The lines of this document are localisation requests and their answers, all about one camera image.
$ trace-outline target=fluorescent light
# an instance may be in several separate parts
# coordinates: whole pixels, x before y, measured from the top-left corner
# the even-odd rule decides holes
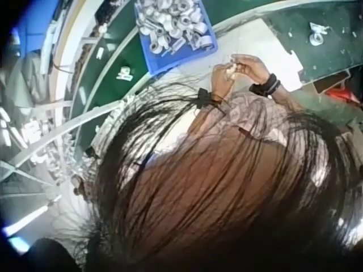
[[[24,228],[27,224],[34,221],[36,218],[38,218],[40,215],[42,215],[46,211],[48,211],[47,205],[35,210],[34,212],[28,214],[25,217],[21,218],[21,220],[17,221],[15,224],[3,228],[2,231],[6,235],[6,237],[10,237],[11,235],[17,233],[22,228]]]
[[[7,114],[7,112],[4,110],[3,107],[0,107],[0,115],[2,116],[2,118],[6,121],[6,122],[10,122],[10,117],[9,115]]]
[[[6,128],[6,121],[4,119],[0,119],[0,128],[2,129]]]
[[[81,98],[82,105],[86,105],[87,99],[86,99],[85,88],[80,87],[78,92],[79,92],[79,97]]]
[[[20,133],[18,132],[18,130],[15,127],[10,127],[11,132],[13,133],[14,137],[16,138],[16,140],[18,140],[18,142],[20,143],[20,145],[24,148],[28,148],[28,145],[25,143],[23,137],[20,135]]]
[[[13,237],[9,239],[9,243],[18,253],[25,253],[29,250],[30,246],[20,237]]]
[[[1,132],[2,132],[2,136],[4,138],[6,146],[11,146],[11,139],[10,139],[9,131],[7,129],[1,129]]]

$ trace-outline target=black hair tie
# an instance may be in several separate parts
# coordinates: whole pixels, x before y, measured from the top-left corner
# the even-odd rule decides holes
[[[266,83],[260,84],[252,84],[250,87],[250,91],[256,95],[267,97],[272,95],[281,85],[281,82],[277,80],[275,74],[271,74]]]
[[[206,89],[199,88],[198,98],[196,100],[197,109],[206,108],[213,104],[212,93]]]

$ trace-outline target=red object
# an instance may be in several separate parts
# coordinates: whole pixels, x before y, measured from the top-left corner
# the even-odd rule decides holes
[[[357,107],[360,107],[361,105],[358,98],[356,98],[356,96],[347,88],[331,88],[330,90],[326,91],[325,94],[330,96],[331,98],[342,100],[348,104],[353,104]]]

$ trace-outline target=green workbench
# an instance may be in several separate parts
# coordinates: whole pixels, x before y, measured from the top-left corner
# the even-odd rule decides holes
[[[204,1],[204,5],[212,24],[216,25],[234,15],[272,2],[277,1],[208,0]],[[301,81],[310,82],[363,63],[363,32],[359,11],[359,2],[311,3],[274,11],[263,15],[262,18],[274,30],[285,49],[287,51],[294,50],[303,64],[304,71],[300,75]],[[323,45],[315,47],[308,43],[309,22],[331,26],[332,29],[324,37]],[[95,58],[98,47],[105,46],[105,43],[112,43],[113,45],[120,43],[134,26],[133,6],[129,3],[109,27],[112,40],[101,39],[94,50],[94,56],[91,56],[87,64],[80,83],[80,86],[85,89],[87,98],[98,75],[112,54],[111,51],[108,51],[101,60],[98,60]],[[131,82],[116,79],[120,67],[124,65],[132,68],[134,78]],[[138,35],[136,35],[111,65],[88,110],[121,99],[146,73],[147,67],[143,58],[141,43]],[[76,96],[71,117],[74,118],[82,114],[84,108],[85,106],[81,103],[79,96]],[[101,116],[82,126],[78,139],[82,149],[89,146],[95,136],[96,125],[101,125],[105,118],[106,115]]]

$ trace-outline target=black bracelet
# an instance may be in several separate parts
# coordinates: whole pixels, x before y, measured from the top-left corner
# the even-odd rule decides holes
[[[277,80],[275,74],[271,74],[266,83],[264,84],[252,84],[250,91],[254,94],[267,97],[272,95],[281,85],[281,82]]]

